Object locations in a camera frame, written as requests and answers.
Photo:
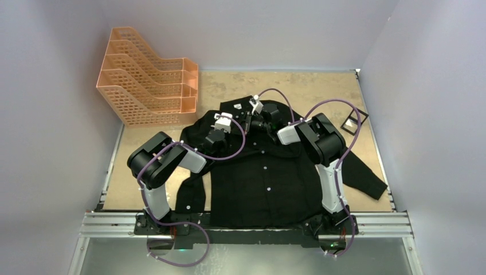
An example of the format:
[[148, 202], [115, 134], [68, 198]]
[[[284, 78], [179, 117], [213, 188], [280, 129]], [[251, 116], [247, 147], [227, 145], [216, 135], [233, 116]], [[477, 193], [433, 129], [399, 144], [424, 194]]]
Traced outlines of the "black button-up shirt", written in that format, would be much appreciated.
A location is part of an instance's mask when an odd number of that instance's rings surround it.
[[[239, 116], [250, 111], [250, 97], [221, 102], [180, 136], [189, 146], [201, 145], [216, 113]], [[343, 183], [378, 200], [386, 184], [353, 152], [343, 161]], [[299, 223], [322, 209], [318, 172], [300, 143], [277, 145], [262, 132], [250, 132], [236, 157], [217, 161], [207, 171], [211, 181], [210, 224], [230, 228], [280, 227]], [[199, 213], [205, 208], [204, 174], [191, 173], [177, 193], [176, 213]]]

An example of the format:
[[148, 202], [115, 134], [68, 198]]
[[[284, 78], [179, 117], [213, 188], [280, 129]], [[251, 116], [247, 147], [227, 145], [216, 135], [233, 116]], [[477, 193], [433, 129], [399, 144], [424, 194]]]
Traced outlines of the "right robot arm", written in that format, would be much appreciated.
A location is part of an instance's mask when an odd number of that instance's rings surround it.
[[263, 132], [279, 145], [301, 143], [320, 177], [323, 229], [336, 233], [344, 226], [350, 211], [340, 170], [341, 158], [346, 152], [343, 136], [322, 113], [285, 125], [276, 104], [258, 102], [252, 106], [252, 110], [242, 114], [245, 133]]

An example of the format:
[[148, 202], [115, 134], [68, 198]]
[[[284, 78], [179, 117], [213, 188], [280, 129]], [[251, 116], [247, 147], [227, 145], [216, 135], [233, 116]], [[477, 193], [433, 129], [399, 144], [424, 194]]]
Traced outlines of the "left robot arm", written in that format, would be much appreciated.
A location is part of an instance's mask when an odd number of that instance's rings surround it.
[[164, 234], [172, 226], [193, 224], [171, 217], [165, 184], [178, 167], [204, 174], [214, 162], [236, 157], [246, 140], [243, 137], [236, 152], [223, 156], [229, 151], [229, 136], [223, 130], [213, 129], [199, 147], [192, 148], [182, 141], [174, 141], [165, 132], [158, 132], [130, 155], [127, 166], [139, 185], [148, 226], [156, 234]]

